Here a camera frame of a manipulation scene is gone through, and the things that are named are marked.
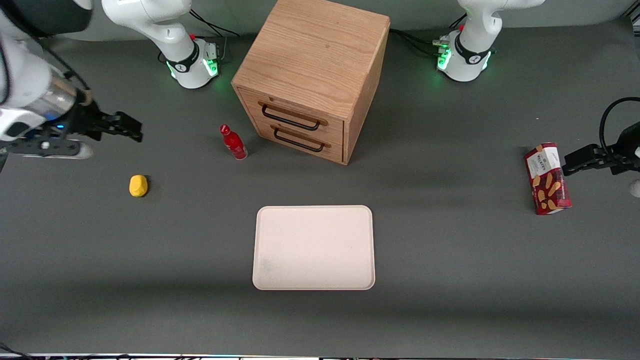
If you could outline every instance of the drawer handle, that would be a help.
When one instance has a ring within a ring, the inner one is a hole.
[[[300,129],[304,129],[304,130],[315,131],[315,130],[318,130],[318,127],[320,126],[320,121],[319,120],[316,120],[316,124],[314,126],[308,126],[308,125],[300,124],[299,122],[291,121],[291,120],[285,119],[283,117],[279,117],[279,116],[270,114],[270,113],[267,112],[267,104],[263,104],[262,105],[262,114],[264,116],[268,117],[269,119],[277,120],[279,122],[283,122],[285,124],[296,126],[296,127],[299,127]]]
[[[321,152],[324,149],[324,144],[323,143],[320,143],[320,147],[311,147],[311,146],[305,145],[303,143],[299,143],[299,142],[294,141],[294,140],[283,138],[282,136],[278,135],[279,131],[280,131],[280,129],[275,127],[273,129],[273,136],[276,139],[280,140],[280,141],[288,142],[291,145],[299,146],[299,147],[301,147],[303,149],[306,149],[306,150],[309,150],[309,151],[313,151],[313,152]]]

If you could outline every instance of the red cardboard box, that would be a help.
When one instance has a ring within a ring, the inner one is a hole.
[[[536,214],[551,215],[571,207],[555,143],[538,145],[524,157]]]

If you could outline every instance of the yellow object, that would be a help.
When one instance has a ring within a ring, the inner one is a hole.
[[[144,175],[133,175],[131,181],[129,181],[129,192],[131,196],[142,197],[145,196],[149,190],[147,178]]]

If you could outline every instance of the green led light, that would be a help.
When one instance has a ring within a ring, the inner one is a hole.
[[[173,69],[171,68],[171,65],[169,65],[169,62],[166,62],[166,66],[169,67],[169,71],[171,72],[171,77],[175,79],[175,74],[173,73]]]
[[[491,57],[491,51],[486,55],[486,60],[484,61],[484,65],[482,65],[482,69],[486,69],[487,64],[489,64],[489,58]]]
[[[438,61],[438,68],[440,68],[440,70],[444,70],[447,68],[447,65],[449,64],[449,59],[451,59],[451,50],[447,49],[447,52],[444,53],[444,59]]]
[[[218,75],[218,62],[216,60],[202,59],[202,63],[212,77]]]

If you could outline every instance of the wooden drawer cabinet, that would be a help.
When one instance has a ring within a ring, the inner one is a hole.
[[[347,164],[378,87],[389,18],[278,0],[232,85],[261,137]]]

